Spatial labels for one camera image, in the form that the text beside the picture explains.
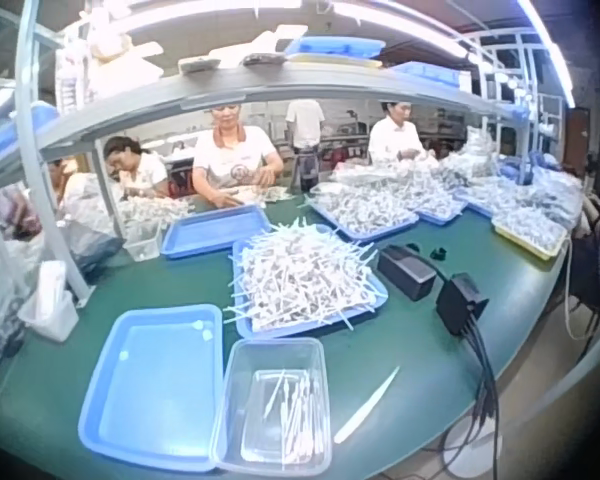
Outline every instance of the clear plastic container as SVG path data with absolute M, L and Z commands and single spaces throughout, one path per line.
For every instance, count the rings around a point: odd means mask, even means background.
M 162 221 L 137 223 L 127 228 L 124 248 L 136 262 L 160 256 Z
M 331 464 L 322 344 L 312 338 L 235 343 L 211 439 L 219 468 L 310 477 Z
M 53 313 L 45 319 L 36 318 L 36 303 L 37 293 L 34 293 L 20 307 L 20 311 L 18 311 L 20 320 L 43 337 L 56 342 L 64 342 L 71 334 L 73 327 L 78 323 L 78 312 L 76 312 L 76 307 L 73 305 L 71 292 L 65 290 L 62 293 L 60 302 L 56 305 Z

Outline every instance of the black power adapter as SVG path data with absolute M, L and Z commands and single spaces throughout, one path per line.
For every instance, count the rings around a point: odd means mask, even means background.
M 431 293 L 436 271 L 411 250 L 390 245 L 380 250 L 378 270 L 414 302 Z
M 489 300 L 467 273 L 458 273 L 445 282 L 436 300 L 436 311 L 451 335 L 464 336 L 473 316 L 480 318 Z

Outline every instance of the dark hair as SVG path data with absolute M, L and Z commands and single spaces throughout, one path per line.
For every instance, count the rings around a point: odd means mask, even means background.
M 107 143 L 104 144 L 104 158 L 108 158 L 112 153 L 124 152 L 127 148 L 137 155 L 149 153 L 149 150 L 143 149 L 140 146 L 140 143 L 136 142 L 133 138 L 111 137 L 107 140 Z
M 398 102 L 382 102 L 380 105 L 382 105 L 382 111 L 384 113 L 389 113 L 389 107 L 395 107 L 398 104 Z

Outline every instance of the white shirt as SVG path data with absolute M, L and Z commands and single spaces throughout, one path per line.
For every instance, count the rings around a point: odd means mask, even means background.
M 129 172 L 120 171 L 120 185 L 122 185 L 122 188 L 153 188 L 166 179 L 167 168 L 160 157 L 153 153 L 140 155 L 140 165 L 138 165 L 135 178 L 132 178 Z
M 397 162 L 398 152 L 409 149 L 424 152 L 413 123 L 404 122 L 402 127 L 399 127 L 391 117 L 387 116 L 376 123 L 371 130 L 369 155 L 374 163 Z
M 287 109 L 287 122 L 294 124 L 294 147 L 315 147 L 320 143 L 320 122 L 324 122 L 324 113 L 317 101 L 293 100 Z
M 193 166 L 207 170 L 207 180 L 213 188 L 249 185 L 262 159 L 276 148 L 260 127 L 244 127 L 246 140 L 235 147 L 218 148 L 213 130 L 200 133 Z

